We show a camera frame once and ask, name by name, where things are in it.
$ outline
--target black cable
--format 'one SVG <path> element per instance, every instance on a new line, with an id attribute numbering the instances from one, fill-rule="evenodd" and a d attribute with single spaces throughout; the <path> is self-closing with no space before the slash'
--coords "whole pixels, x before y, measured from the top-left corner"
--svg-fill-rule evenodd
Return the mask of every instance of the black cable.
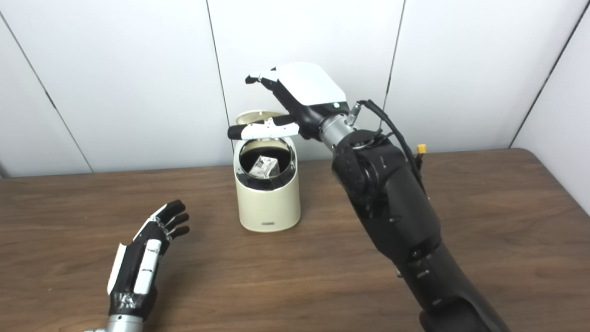
<path id="1" fill-rule="evenodd" d="M 422 188 L 422 191 L 424 193 L 426 193 L 426 190 L 424 189 L 424 185 L 422 183 L 422 175 L 420 174 L 420 170 L 418 169 L 418 166 L 416 165 L 416 160 L 414 159 L 414 154 L 412 153 L 412 150 L 409 148 L 408 144 L 406 143 L 404 136 L 395 127 L 394 123 L 390 120 L 389 116 L 387 116 L 387 114 L 379 106 L 377 106 L 377 104 L 373 103 L 373 101 L 370 99 L 359 100 L 357 103 L 364 105 L 365 107 L 370 109 L 379 118 L 381 118 L 383 121 L 385 121 L 385 123 L 389 126 L 389 128 L 391 129 L 391 132 L 394 134 L 395 138 L 398 140 L 398 142 L 399 142 L 399 144 L 406 156 L 406 159 L 408 160 L 410 169 L 412 170 L 412 173 L 413 173 L 414 177 L 416 178 L 416 181 L 418 181 L 418 184 L 420 185 L 420 188 Z"/>

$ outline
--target robotic arm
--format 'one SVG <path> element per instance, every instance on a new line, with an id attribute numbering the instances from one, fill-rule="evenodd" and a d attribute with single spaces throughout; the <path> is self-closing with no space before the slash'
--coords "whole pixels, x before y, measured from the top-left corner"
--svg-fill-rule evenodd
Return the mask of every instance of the robotic arm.
<path id="1" fill-rule="evenodd" d="M 154 285 L 158 260 L 171 241 L 189 232 L 177 227 L 189 219 L 181 201 L 175 200 L 154 212 L 129 245 L 119 244 L 107 292 L 110 297 L 107 328 L 85 332 L 141 332 L 158 296 Z"/>
<path id="2" fill-rule="evenodd" d="M 232 126 L 228 137 L 277 138 L 298 132 L 304 139 L 323 142 L 333 152 L 332 172 L 367 234 L 395 264 L 422 307 L 419 320 L 426 332 L 510 331 L 448 251 L 415 157 L 383 110 L 370 100 L 349 109 L 344 92 L 314 64 L 287 64 L 246 78 L 248 84 L 256 82 L 271 90 L 289 115 Z M 356 129 L 362 106 L 375 112 L 392 133 Z M 391 144 L 390 135 L 402 149 Z"/>

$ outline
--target yellow connector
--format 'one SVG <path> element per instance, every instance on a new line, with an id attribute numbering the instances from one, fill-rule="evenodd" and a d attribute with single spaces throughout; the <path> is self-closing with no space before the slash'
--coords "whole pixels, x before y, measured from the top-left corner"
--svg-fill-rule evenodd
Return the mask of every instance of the yellow connector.
<path id="1" fill-rule="evenodd" d="M 425 154 L 426 153 L 426 144 L 418 144 L 418 154 Z"/>

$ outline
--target cream trash can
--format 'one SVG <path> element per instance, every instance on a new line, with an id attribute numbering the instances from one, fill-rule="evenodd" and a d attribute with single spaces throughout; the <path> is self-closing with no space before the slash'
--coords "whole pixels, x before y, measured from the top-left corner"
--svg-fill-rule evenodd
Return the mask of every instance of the cream trash can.
<path id="1" fill-rule="evenodd" d="M 268 120 L 283 113 L 253 110 L 242 113 L 236 123 L 245 125 Z M 278 160 L 280 174 L 259 178 L 248 172 L 259 156 Z M 234 150 L 234 177 L 240 222 L 253 232 L 278 232 L 291 228 L 301 217 L 297 152 L 289 137 L 237 141 Z"/>

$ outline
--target trash can lid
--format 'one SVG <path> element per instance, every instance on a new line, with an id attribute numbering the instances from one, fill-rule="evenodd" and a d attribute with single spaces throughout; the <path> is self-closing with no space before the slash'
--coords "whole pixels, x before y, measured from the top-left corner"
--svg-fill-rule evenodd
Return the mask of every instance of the trash can lid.
<path id="1" fill-rule="evenodd" d="M 254 121 L 259 121 L 259 120 L 268 120 L 269 118 L 272 118 L 273 116 L 280 116 L 280 115 L 285 115 L 285 113 L 281 113 L 281 112 L 276 112 L 274 110 L 262 110 L 262 109 L 257 109 L 257 110 L 249 110 L 248 112 L 244 112 L 240 115 L 238 115 L 237 118 L 235 118 L 235 123 L 239 124 L 239 125 L 246 125 L 250 122 L 254 122 Z"/>

